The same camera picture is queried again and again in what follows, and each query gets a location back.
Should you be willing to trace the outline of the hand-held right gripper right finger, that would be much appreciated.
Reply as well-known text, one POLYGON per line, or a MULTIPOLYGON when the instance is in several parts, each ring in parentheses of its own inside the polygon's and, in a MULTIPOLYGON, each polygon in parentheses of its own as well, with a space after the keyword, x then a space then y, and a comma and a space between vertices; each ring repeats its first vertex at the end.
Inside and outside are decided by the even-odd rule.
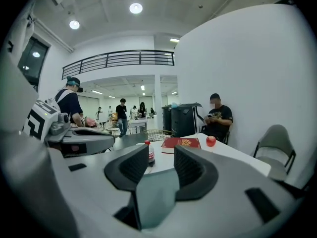
POLYGON ((175 169, 179 190, 169 215, 151 230, 154 238, 269 237, 288 219, 298 200, 252 165, 203 149, 155 150, 145 174, 175 169))

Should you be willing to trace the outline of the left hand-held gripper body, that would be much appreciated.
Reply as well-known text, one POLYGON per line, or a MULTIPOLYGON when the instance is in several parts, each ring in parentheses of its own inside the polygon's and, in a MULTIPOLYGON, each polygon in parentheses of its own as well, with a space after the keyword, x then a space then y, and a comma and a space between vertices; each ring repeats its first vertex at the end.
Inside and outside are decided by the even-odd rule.
POLYGON ((23 126, 23 132, 42 143, 59 143, 70 130, 71 123, 66 113, 37 99, 23 126))

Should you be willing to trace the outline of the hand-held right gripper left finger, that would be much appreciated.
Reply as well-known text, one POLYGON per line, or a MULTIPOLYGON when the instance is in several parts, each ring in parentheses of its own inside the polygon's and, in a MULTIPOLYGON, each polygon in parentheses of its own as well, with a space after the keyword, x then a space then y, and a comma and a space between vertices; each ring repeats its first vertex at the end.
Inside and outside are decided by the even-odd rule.
POLYGON ((69 159, 56 149, 48 149, 55 178, 75 218, 79 238, 146 237, 114 217, 128 204, 131 194, 115 188, 104 174, 110 161, 141 148, 141 145, 135 145, 69 159))

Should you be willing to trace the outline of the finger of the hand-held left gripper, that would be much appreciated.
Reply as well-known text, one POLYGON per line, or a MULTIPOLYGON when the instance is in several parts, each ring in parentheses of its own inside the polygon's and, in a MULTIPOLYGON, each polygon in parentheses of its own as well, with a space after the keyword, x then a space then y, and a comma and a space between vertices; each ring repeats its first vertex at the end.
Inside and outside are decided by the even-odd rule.
POLYGON ((73 135, 65 136, 61 142, 64 157, 94 155, 105 152, 115 143, 112 135, 73 135))
POLYGON ((78 136, 110 136, 113 137, 112 134, 108 134, 108 133, 104 133, 102 131, 98 131, 98 130, 88 130, 88 129, 74 129, 71 130, 71 133, 74 135, 78 135, 78 136))

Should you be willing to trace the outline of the clear bottle with red cap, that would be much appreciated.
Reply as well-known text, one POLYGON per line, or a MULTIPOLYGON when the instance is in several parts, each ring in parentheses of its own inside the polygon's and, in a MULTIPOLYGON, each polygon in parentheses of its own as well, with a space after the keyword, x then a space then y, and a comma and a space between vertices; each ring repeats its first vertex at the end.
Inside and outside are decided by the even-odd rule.
POLYGON ((151 145, 150 140, 145 140, 145 144, 148 146, 148 149, 149 149, 149 161, 148 161, 149 167, 153 167, 154 164, 155 164, 155 151, 154 151, 154 148, 151 145))

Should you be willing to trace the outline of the dark window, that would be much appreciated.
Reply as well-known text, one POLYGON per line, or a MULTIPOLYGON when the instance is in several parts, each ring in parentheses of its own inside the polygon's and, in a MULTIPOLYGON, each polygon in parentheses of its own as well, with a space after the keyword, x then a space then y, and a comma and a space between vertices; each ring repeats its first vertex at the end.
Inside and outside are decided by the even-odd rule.
POLYGON ((38 87, 39 85, 40 74, 48 49, 48 46, 38 39, 31 37, 22 53, 18 68, 33 86, 38 87))

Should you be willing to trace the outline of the red hardcover book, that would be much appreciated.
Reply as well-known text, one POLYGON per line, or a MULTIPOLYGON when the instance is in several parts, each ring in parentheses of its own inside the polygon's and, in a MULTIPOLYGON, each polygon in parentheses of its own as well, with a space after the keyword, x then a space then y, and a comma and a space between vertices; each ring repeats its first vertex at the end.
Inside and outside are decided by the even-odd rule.
POLYGON ((161 151, 165 154, 174 154, 174 147, 177 145, 201 149, 198 138, 169 137, 161 145, 161 151))

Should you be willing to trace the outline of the grey chair with black legs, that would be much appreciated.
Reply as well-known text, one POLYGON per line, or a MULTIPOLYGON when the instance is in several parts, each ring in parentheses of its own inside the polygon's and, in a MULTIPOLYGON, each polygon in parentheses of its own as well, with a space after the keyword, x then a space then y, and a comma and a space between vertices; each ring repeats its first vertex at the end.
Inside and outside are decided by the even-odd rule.
POLYGON ((285 181, 296 158, 287 129, 275 124, 258 141, 253 157, 270 165, 268 176, 285 181))

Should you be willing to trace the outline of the small black bin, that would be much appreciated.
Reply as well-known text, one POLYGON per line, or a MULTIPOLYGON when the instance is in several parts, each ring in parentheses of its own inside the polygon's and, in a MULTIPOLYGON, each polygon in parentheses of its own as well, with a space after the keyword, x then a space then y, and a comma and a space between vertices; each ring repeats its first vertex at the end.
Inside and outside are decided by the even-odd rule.
POLYGON ((162 107, 163 130, 172 131, 171 105, 162 107))

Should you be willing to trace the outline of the black balcony railing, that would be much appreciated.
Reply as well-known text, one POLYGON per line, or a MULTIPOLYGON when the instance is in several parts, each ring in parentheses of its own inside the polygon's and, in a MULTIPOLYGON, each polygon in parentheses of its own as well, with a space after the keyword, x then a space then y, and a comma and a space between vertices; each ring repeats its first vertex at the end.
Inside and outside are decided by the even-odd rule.
POLYGON ((175 65, 174 52, 162 50, 123 50, 103 53, 72 62, 62 68, 61 79, 82 73, 126 65, 175 65))

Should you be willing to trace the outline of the large black bin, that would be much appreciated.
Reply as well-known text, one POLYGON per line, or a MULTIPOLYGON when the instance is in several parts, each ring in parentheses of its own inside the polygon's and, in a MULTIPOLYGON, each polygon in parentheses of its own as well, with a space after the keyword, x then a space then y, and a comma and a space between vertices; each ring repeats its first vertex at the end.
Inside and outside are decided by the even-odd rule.
POLYGON ((199 115, 199 103, 171 106, 171 130, 174 137, 185 137, 199 133, 204 119, 199 115))

